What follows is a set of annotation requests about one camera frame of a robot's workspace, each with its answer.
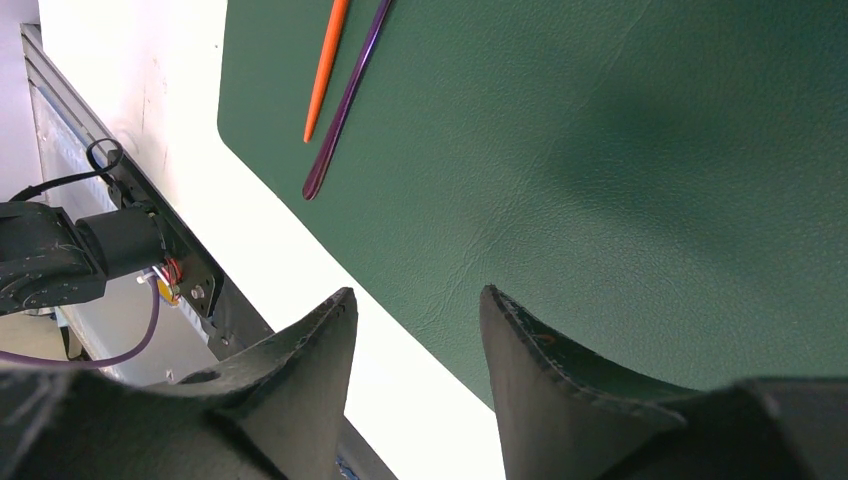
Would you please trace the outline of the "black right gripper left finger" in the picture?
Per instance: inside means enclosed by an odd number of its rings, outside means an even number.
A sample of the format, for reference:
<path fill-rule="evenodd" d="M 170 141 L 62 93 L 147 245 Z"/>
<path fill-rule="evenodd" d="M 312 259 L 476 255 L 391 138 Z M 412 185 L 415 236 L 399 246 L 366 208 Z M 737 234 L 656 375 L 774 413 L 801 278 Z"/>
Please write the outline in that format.
<path fill-rule="evenodd" d="M 357 336 L 350 288 L 182 381 L 1 375 L 5 479 L 333 479 Z"/>

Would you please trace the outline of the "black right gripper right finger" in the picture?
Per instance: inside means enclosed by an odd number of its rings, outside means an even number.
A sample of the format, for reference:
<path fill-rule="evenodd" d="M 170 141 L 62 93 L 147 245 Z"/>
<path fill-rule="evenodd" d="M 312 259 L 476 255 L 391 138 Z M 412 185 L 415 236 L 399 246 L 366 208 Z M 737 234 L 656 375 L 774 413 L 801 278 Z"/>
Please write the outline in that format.
<path fill-rule="evenodd" d="M 510 479 L 843 479 L 845 378 L 683 388 L 614 363 L 493 285 L 479 319 Z"/>

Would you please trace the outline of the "green placemat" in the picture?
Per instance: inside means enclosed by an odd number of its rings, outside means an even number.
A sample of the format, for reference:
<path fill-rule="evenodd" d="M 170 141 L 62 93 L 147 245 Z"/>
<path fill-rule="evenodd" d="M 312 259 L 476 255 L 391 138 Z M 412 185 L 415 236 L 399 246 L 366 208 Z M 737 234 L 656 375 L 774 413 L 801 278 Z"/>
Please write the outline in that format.
<path fill-rule="evenodd" d="M 627 368 L 711 389 L 847 372 L 843 1 L 396 1 L 317 197 L 301 190 L 377 10 L 232 1 L 223 142 L 489 400 L 493 284 Z"/>

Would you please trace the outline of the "purple metallic fork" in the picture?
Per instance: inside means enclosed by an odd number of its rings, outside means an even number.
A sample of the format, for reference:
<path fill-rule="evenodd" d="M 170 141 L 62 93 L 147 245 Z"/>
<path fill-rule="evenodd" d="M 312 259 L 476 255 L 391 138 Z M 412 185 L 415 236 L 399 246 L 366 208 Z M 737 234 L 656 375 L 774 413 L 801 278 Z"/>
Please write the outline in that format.
<path fill-rule="evenodd" d="M 368 66 L 372 52 L 377 43 L 382 26 L 388 17 L 392 0 L 380 2 L 374 19 L 370 25 L 363 46 L 354 65 L 353 71 L 347 82 L 343 97 L 338 105 L 333 121 L 329 127 L 313 166 L 305 180 L 302 188 L 302 196 L 305 200 L 313 200 L 319 193 L 323 181 L 329 170 L 336 147 L 341 137 L 345 122 L 354 102 L 355 95 L 361 83 L 364 72 Z"/>

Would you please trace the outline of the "orange plastic fork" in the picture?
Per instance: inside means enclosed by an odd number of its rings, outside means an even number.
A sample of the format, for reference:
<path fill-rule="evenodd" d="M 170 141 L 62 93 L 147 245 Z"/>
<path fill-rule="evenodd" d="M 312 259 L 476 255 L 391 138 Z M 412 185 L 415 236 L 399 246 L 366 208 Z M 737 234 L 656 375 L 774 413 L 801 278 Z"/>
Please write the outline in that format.
<path fill-rule="evenodd" d="M 312 139 L 320 116 L 349 4 L 349 0 L 335 0 L 332 4 L 305 121 L 303 133 L 305 143 L 309 143 Z"/>

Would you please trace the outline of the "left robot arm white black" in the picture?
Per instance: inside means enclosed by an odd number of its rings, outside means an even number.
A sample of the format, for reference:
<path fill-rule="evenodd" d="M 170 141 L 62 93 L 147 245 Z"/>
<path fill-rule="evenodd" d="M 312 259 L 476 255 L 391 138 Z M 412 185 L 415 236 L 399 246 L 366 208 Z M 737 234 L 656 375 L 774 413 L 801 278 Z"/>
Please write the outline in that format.
<path fill-rule="evenodd" d="M 1 314 L 101 298 L 106 283 L 160 264 L 164 235 L 142 208 L 77 221 L 61 207 L 1 205 Z"/>

